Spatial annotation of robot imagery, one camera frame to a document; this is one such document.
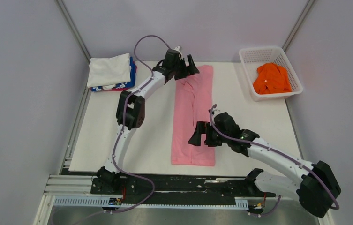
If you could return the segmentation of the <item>pink t-shirt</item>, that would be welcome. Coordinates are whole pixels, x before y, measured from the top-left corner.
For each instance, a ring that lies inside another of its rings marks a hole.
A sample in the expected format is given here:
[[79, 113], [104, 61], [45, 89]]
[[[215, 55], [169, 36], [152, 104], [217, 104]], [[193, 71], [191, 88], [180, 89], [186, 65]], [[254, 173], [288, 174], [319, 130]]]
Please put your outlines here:
[[188, 143], [197, 122], [209, 121], [212, 107], [213, 66], [198, 67], [199, 74], [176, 81], [171, 163], [174, 165], [214, 166], [215, 148], [201, 141], [200, 146]]

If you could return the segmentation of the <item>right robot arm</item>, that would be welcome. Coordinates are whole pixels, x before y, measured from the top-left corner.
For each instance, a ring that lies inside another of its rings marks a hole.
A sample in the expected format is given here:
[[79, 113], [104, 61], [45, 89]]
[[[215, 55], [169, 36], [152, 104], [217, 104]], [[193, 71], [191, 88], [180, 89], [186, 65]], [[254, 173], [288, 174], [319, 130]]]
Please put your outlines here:
[[233, 117], [223, 112], [210, 112], [208, 122], [197, 122], [188, 143], [218, 147], [226, 144], [234, 152], [253, 158], [280, 172], [274, 175], [263, 170], [254, 171], [245, 183], [250, 195], [270, 192], [298, 201], [310, 214], [322, 218], [328, 210], [339, 210], [337, 198], [341, 187], [331, 169], [323, 161], [312, 163], [289, 155], [272, 146], [256, 132], [241, 129]]

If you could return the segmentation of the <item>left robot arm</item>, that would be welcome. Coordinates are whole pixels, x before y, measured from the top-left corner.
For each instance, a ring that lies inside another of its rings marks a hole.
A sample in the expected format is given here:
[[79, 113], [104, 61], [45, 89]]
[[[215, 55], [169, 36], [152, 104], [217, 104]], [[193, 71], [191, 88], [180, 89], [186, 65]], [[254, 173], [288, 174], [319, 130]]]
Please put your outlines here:
[[125, 173], [121, 169], [123, 154], [134, 133], [144, 122], [146, 100], [170, 80], [180, 80], [200, 73], [192, 55], [183, 57], [178, 48], [167, 50], [165, 57], [150, 68], [150, 72], [151, 75], [139, 86], [120, 94], [116, 110], [117, 136], [114, 147], [92, 181], [93, 191], [115, 194], [120, 190], [120, 177]]

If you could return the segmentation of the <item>blue printed folded t-shirt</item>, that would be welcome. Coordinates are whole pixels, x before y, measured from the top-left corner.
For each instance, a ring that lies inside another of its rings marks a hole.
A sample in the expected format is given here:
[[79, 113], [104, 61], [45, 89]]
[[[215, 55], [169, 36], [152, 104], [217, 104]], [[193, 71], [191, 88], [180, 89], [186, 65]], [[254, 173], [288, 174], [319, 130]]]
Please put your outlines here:
[[87, 88], [92, 92], [122, 91], [133, 88], [136, 64], [130, 54], [112, 58], [91, 58]]

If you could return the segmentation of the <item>orange t-shirt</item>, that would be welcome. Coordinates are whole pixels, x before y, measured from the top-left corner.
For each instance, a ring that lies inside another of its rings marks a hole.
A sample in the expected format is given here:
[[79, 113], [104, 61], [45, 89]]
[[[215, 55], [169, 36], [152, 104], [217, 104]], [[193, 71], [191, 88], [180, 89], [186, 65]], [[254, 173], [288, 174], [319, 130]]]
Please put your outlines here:
[[257, 70], [258, 77], [253, 83], [257, 94], [278, 94], [292, 92], [287, 70], [275, 63], [266, 63]]

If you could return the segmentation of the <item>white folded t-shirt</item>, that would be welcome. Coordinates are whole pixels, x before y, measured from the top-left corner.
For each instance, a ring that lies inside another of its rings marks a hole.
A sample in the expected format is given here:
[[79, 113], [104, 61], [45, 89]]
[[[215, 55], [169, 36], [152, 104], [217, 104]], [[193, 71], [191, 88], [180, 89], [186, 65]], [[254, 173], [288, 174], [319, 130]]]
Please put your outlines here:
[[115, 85], [131, 81], [130, 54], [111, 58], [91, 58], [87, 87]]

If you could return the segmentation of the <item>white plastic laundry basket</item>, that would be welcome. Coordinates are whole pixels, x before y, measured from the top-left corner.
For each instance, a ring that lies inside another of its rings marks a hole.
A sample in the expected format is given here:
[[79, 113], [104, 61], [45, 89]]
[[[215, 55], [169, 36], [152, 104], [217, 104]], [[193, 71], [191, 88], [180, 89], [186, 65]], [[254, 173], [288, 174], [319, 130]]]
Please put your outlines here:
[[303, 86], [282, 48], [244, 48], [239, 50], [239, 57], [254, 101], [285, 99], [303, 92]]

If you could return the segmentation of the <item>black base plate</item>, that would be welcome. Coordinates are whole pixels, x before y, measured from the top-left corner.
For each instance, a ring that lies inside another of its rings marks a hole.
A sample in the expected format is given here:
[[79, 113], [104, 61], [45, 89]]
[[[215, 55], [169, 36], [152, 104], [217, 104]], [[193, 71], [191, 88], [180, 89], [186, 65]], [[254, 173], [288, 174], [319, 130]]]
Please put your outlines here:
[[144, 174], [136, 178], [122, 174], [121, 186], [112, 194], [90, 189], [94, 195], [120, 195], [122, 203], [232, 204], [236, 197], [275, 197], [260, 191], [251, 178]]

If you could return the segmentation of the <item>left aluminium corner post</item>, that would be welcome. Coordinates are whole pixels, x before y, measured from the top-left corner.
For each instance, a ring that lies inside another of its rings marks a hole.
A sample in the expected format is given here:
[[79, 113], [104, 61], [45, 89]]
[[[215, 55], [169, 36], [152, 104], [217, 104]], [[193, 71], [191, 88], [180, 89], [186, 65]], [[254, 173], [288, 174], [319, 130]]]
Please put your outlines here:
[[63, 0], [55, 0], [55, 3], [57, 4], [60, 13], [62, 14], [67, 26], [69, 27], [76, 43], [78, 44], [80, 50], [82, 51], [86, 61], [89, 63], [91, 59], [91, 55], [89, 53], [89, 50], [86, 47], [85, 42], [83, 41], [83, 38]]

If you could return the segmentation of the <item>aluminium corner post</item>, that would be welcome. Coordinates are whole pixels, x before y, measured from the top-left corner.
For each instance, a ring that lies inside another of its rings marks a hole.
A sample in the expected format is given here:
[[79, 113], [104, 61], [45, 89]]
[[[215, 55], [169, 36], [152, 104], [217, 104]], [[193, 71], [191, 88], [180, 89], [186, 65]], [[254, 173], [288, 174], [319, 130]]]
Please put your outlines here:
[[55, 0], [55, 3], [57, 4], [60, 13], [62, 14], [67, 26], [69, 27], [76, 43], [78, 44], [80, 50], [82, 51], [86, 61], [89, 63], [91, 59], [91, 55], [89, 53], [89, 50], [86, 47], [85, 42], [83, 41], [83, 38], [63, 0]]
[[299, 32], [300, 28], [304, 24], [307, 16], [310, 14], [313, 6], [316, 4], [317, 0], [307, 0], [304, 8], [302, 9], [298, 19], [296, 20], [294, 26], [292, 27], [290, 33], [288, 34], [284, 44], [282, 45], [282, 49], [286, 52], [293, 42], [295, 36]]

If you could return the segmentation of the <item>right aluminium corner post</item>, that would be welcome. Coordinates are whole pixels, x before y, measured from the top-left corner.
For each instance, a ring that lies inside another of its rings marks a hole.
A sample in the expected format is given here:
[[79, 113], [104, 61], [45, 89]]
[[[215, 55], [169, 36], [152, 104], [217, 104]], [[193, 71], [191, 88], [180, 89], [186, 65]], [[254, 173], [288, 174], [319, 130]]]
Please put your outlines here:
[[288, 34], [284, 44], [282, 45], [282, 49], [286, 52], [293, 42], [295, 36], [299, 32], [300, 28], [304, 24], [307, 16], [310, 14], [313, 6], [316, 4], [317, 0], [307, 0], [304, 8], [302, 9], [298, 19], [296, 20], [294, 26], [292, 27], [290, 33]]

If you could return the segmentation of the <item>aluminium frame rail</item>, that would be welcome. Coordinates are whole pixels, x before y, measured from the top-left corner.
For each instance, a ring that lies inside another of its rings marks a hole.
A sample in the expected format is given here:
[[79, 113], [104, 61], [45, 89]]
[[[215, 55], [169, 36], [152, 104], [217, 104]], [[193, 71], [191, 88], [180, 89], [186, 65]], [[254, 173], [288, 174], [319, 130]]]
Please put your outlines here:
[[[95, 177], [96, 177], [95, 175], [94, 176], [51, 175], [45, 187], [44, 193], [47, 195], [121, 198], [120, 195], [91, 194], [90, 189], [92, 185], [92, 180]], [[253, 180], [253, 175], [249, 175], [245, 178], [246, 179], [251, 178]], [[256, 198], [236, 197], [236, 198], [258, 199], [257, 197]]]

